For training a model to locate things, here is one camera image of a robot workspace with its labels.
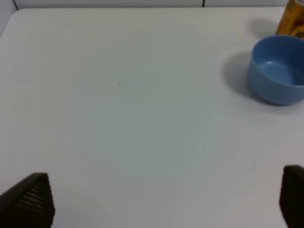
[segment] can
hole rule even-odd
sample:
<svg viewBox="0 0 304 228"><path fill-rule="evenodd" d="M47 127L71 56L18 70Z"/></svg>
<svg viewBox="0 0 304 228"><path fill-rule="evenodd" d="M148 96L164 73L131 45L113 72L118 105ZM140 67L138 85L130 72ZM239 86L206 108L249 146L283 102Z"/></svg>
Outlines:
<svg viewBox="0 0 304 228"><path fill-rule="evenodd" d="M304 0L289 0L276 33L304 38Z"/></svg>

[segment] blue bowl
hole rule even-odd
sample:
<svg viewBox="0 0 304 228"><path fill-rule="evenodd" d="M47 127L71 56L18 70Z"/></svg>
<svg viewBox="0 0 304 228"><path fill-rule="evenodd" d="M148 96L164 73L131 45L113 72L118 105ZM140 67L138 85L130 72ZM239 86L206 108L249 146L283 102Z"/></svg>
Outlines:
<svg viewBox="0 0 304 228"><path fill-rule="evenodd" d="M276 35L253 48L248 83L259 97L292 105L304 99L304 40Z"/></svg>

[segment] white table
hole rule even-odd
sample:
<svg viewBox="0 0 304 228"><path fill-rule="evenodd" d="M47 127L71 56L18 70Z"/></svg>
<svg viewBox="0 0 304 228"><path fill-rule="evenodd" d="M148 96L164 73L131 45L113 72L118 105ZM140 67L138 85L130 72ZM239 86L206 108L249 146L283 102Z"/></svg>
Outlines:
<svg viewBox="0 0 304 228"><path fill-rule="evenodd" d="M284 228L304 103L245 83L283 10L18 11L0 39L0 191L48 172L55 228Z"/></svg>

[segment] white wall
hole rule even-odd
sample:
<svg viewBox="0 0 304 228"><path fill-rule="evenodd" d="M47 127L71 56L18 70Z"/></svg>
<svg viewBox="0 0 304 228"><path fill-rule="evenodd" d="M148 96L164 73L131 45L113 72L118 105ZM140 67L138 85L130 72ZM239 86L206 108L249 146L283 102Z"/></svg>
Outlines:
<svg viewBox="0 0 304 228"><path fill-rule="evenodd" d="M205 6L285 6L288 0L205 0Z"/></svg>
<svg viewBox="0 0 304 228"><path fill-rule="evenodd" d="M12 0L0 0L0 36L8 23L10 16L16 11Z"/></svg>
<svg viewBox="0 0 304 228"><path fill-rule="evenodd" d="M16 0L19 9L42 7L201 7L203 0Z"/></svg>

